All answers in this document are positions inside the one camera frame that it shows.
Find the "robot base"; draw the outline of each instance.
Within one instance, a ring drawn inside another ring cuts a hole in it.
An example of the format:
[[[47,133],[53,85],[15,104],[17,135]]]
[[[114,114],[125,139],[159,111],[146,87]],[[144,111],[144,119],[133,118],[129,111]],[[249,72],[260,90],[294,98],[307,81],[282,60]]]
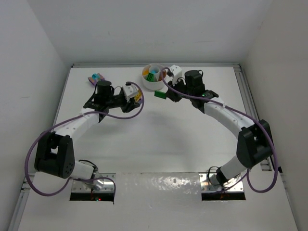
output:
[[[115,173],[98,173],[95,176],[108,177],[113,181]],[[91,185],[80,181],[73,181],[70,201],[114,201],[115,186],[109,180],[99,180],[100,185]]]
[[[222,192],[224,188],[228,188],[234,185],[237,181],[241,179],[241,176],[231,179],[226,182],[223,187],[220,185],[213,185],[209,182],[208,177],[216,175],[215,172],[199,173],[200,186],[201,186],[201,196],[203,201],[230,201],[230,200],[246,200],[243,183],[239,182],[234,187]]]

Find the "white enclosure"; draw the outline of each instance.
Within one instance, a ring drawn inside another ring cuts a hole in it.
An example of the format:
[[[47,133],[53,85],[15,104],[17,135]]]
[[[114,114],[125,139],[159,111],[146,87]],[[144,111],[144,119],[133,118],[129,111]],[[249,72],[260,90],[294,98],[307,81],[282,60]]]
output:
[[[28,0],[64,61],[239,62],[271,0]]]
[[[306,0],[0,1],[0,230],[69,67],[150,62],[244,67],[259,117],[271,125],[296,225],[308,230],[307,21]]]
[[[232,66],[181,65],[183,72],[200,69],[203,82],[225,103],[244,111],[244,97]],[[139,83],[142,66],[70,70],[56,122],[73,117],[93,92],[85,76],[103,73],[115,86],[128,78]],[[188,100],[174,103],[145,89],[143,111],[131,120],[104,118],[74,143],[77,159],[94,162],[104,173],[116,173],[115,203],[70,201],[72,182],[54,197],[31,191],[18,231],[199,230],[296,231],[281,178],[268,193],[255,193],[244,180],[244,201],[202,201],[198,172],[227,163],[236,150],[235,136]],[[120,109],[110,114],[124,115]],[[272,171],[252,169],[253,184],[266,188]],[[44,192],[59,189],[65,180],[36,173],[34,184]]]

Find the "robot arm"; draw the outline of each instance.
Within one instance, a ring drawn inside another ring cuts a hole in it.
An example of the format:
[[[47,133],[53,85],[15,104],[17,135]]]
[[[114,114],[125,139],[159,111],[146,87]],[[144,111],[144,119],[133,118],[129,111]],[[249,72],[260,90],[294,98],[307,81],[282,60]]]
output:
[[[80,111],[79,119],[62,125],[47,133],[38,142],[35,169],[61,178],[91,179],[95,167],[75,161],[73,142],[76,142],[89,128],[100,123],[104,115],[87,114],[98,111],[108,113],[109,109],[120,107],[123,113],[140,106],[135,99],[138,90],[133,85],[125,85],[118,95],[109,81],[99,81],[93,95]]]
[[[198,96],[209,100],[213,99],[224,105],[224,101],[218,94],[205,89],[205,85],[202,81],[202,71],[191,70],[186,72],[185,84],[180,78],[180,67],[172,66],[171,69],[173,73],[169,73],[168,75],[173,76],[173,79],[168,82],[168,85],[173,89],[186,95]],[[165,94],[156,92],[155,95],[164,99],[169,98],[174,102],[178,102],[182,98],[185,98],[185,96],[171,90],[168,90]],[[216,103],[191,98],[189,98],[189,100],[195,108],[216,119],[238,139],[236,155],[229,162],[218,168],[216,175],[213,175],[210,179],[212,184],[220,184],[223,186],[225,182],[236,177],[241,172],[251,169],[253,166],[272,155],[270,145],[263,132],[247,117]],[[269,124],[265,120],[261,120],[260,124],[271,137]]]

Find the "purple cable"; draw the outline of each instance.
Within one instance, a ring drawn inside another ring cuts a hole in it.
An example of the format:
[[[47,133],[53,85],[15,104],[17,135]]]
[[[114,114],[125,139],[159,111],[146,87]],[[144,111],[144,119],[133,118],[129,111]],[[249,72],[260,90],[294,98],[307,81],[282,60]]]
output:
[[[161,70],[160,75],[162,75],[162,73],[163,73],[164,70],[168,70],[169,72],[171,72],[171,70],[170,70],[169,67],[165,67],[165,68],[163,68],[163,69]],[[223,106],[222,103],[217,102],[217,101],[214,101],[214,100],[209,100],[209,99],[205,99],[205,98],[197,97],[197,96],[191,96],[191,95],[187,95],[187,94],[184,94],[184,93],[182,93],[182,92],[179,92],[179,91],[173,89],[171,86],[169,86],[163,77],[162,77],[161,79],[162,79],[162,81],[164,82],[164,84],[165,84],[171,91],[173,91],[173,92],[175,92],[175,93],[177,93],[177,94],[180,94],[180,95],[182,95],[182,96],[185,96],[186,98],[191,98],[191,99],[196,99],[196,100],[203,100],[203,101],[206,101],[206,102],[211,102],[211,103],[215,103],[215,104],[218,104],[218,105],[220,105],[220,106]],[[265,135],[267,141],[269,142],[271,151],[272,151],[273,156],[274,156],[274,178],[273,178],[273,181],[272,181],[272,183],[270,184],[270,186],[269,186],[268,188],[264,189],[264,190],[257,190],[257,189],[255,189],[255,188],[252,186],[251,182],[250,182],[250,179],[249,179],[249,171],[241,178],[241,180],[242,180],[242,179],[244,179],[245,176],[247,176],[248,185],[250,186],[250,188],[251,188],[253,191],[255,191],[255,192],[257,192],[257,193],[266,193],[266,192],[268,192],[269,190],[271,190],[271,189],[275,186],[276,181],[277,181],[277,177],[278,177],[278,158],[277,158],[277,153],[276,153],[274,144],[273,144],[273,142],[271,141],[271,138],[270,138],[269,134],[268,134],[268,133],[266,132],[266,130],[262,127],[262,125],[259,123],[259,121],[257,121],[256,119],[254,119],[254,118],[251,117],[250,115],[247,115],[246,113],[241,112],[241,111],[239,111],[239,110],[237,110],[237,109],[234,109],[234,108],[232,108],[232,107],[229,107],[229,106],[227,106],[227,105],[225,106],[225,108],[227,108],[227,109],[229,109],[229,110],[231,110],[231,111],[234,111],[234,112],[236,112],[236,113],[238,113],[238,114],[241,114],[241,115],[243,115],[243,116],[245,116],[245,117],[251,119],[251,120],[262,130],[262,132],[264,133],[264,135]]]
[[[26,179],[27,179],[27,182],[28,182],[30,188],[31,188],[33,191],[35,191],[37,194],[39,194],[39,195],[41,195],[41,196],[54,196],[54,195],[60,193],[61,191],[63,191],[63,189],[67,186],[67,184],[68,184],[68,182],[69,182],[69,180],[70,180],[70,178],[69,178],[69,179],[66,181],[66,183],[63,185],[63,187],[60,188],[58,191],[53,192],[53,193],[44,193],[44,192],[41,192],[39,189],[37,189],[37,188],[34,186],[34,184],[32,183],[31,179],[30,179],[28,165],[29,165],[29,159],[30,159],[31,153],[32,153],[32,151],[33,151],[35,145],[38,143],[38,141],[39,141],[44,135],[46,135],[48,132],[50,132],[51,130],[53,130],[53,129],[55,129],[55,128],[57,128],[57,127],[63,125],[63,124],[66,124],[66,123],[68,123],[68,122],[71,122],[71,121],[73,121],[73,120],[79,119],[79,118],[81,118],[81,117],[83,117],[83,116],[85,116],[85,115],[89,115],[89,114],[101,114],[101,115],[109,116],[109,117],[115,118],[115,119],[132,119],[132,118],[135,118],[137,115],[140,114],[140,112],[143,110],[143,107],[144,107],[144,95],[143,95],[143,92],[142,92],[141,88],[140,88],[136,83],[133,83],[133,82],[127,82],[127,83],[135,85],[135,86],[139,89],[139,91],[140,91],[140,93],[141,93],[141,96],[142,96],[142,98],[141,98],[141,103],[142,103],[142,105],[141,105],[139,111],[138,111],[136,114],[134,114],[134,115],[132,115],[132,116],[129,116],[129,117],[119,117],[119,116],[110,115],[110,114],[104,113],[104,112],[86,112],[86,113],[83,114],[83,115],[79,115],[79,116],[73,117],[73,118],[71,118],[71,119],[67,119],[67,120],[65,120],[65,121],[63,121],[63,122],[61,122],[61,123],[59,123],[59,124],[53,125],[51,128],[49,128],[49,129],[45,130],[44,132],[42,132],[42,133],[39,135],[39,137],[37,137],[37,139],[36,139],[36,140],[33,142],[33,144],[31,145],[31,147],[30,147],[30,149],[29,149],[29,151],[28,151],[28,153],[27,153],[26,160],[25,160],[25,176],[26,176]]]

